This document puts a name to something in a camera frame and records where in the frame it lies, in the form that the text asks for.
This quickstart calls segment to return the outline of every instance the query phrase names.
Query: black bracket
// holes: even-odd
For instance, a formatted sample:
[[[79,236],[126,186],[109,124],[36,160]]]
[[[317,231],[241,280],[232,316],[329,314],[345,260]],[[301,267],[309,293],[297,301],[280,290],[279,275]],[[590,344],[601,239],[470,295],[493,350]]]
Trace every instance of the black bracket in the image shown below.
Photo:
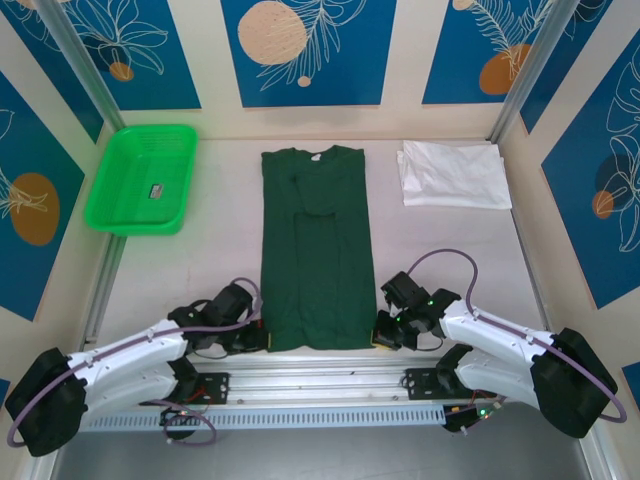
[[[226,405],[229,395],[228,373],[199,373],[185,405]]]
[[[473,396],[473,390],[456,386],[445,388],[438,380],[436,368],[409,368],[405,370],[402,386],[409,393],[409,400],[453,400]]]

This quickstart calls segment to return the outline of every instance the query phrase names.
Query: orange circle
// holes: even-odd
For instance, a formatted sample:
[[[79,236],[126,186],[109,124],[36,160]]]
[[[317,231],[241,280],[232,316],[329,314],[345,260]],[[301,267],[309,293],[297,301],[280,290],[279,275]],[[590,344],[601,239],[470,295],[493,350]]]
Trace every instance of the orange circle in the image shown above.
[[[480,73],[480,89],[487,95],[504,95],[509,93],[517,73],[522,68],[531,45],[516,45],[509,53],[500,52],[489,60]]]
[[[593,208],[593,213],[596,214],[596,217],[603,220],[609,218],[613,213],[613,195],[606,190],[600,190],[593,197],[591,208]]]
[[[113,75],[113,78],[121,82],[130,82],[133,80],[133,70],[126,63],[113,62],[109,66],[109,73]]]
[[[13,182],[9,198],[15,204],[11,223],[20,238],[36,247],[48,244],[60,222],[60,199],[53,183],[39,173],[25,173]]]

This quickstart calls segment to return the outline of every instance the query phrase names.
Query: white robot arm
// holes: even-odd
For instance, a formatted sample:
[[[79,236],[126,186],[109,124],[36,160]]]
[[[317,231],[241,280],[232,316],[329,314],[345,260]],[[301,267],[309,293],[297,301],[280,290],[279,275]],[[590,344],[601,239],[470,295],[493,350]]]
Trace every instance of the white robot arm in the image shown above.
[[[474,307],[470,293],[465,300],[444,289],[430,295],[404,272],[382,290],[394,315],[378,313],[374,345],[417,350],[424,332],[460,342],[433,372],[444,391],[482,390],[521,401],[575,438],[584,437],[599,417],[626,420],[615,381],[579,333],[522,327]],[[610,400],[620,418],[602,415]]]
[[[9,445],[22,446],[13,440],[18,429],[30,453],[42,456],[104,415],[145,402],[187,403],[198,372],[186,356],[213,343],[228,354],[265,349],[268,333],[262,322],[251,322],[258,308],[238,280],[249,281],[236,279],[213,300],[179,307],[111,345],[69,356],[57,348],[42,353],[5,402],[14,419]]]

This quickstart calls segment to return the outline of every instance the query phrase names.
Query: green basket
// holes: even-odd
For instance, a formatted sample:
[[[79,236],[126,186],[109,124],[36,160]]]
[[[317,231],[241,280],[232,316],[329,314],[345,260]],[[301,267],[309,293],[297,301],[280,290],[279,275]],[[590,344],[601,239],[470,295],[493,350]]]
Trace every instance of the green basket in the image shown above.
[[[171,235],[182,228],[198,134],[186,125],[125,128],[109,141],[85,218],[115,235]]]

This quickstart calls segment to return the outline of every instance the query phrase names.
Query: green t-shirt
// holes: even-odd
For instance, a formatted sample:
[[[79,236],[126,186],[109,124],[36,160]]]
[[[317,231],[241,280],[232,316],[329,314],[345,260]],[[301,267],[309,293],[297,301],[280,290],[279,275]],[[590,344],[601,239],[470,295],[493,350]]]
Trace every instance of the green t-shirt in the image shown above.
[[[364,151],[262,154],[262,316],[271,351],[371,346],[376,320]]]

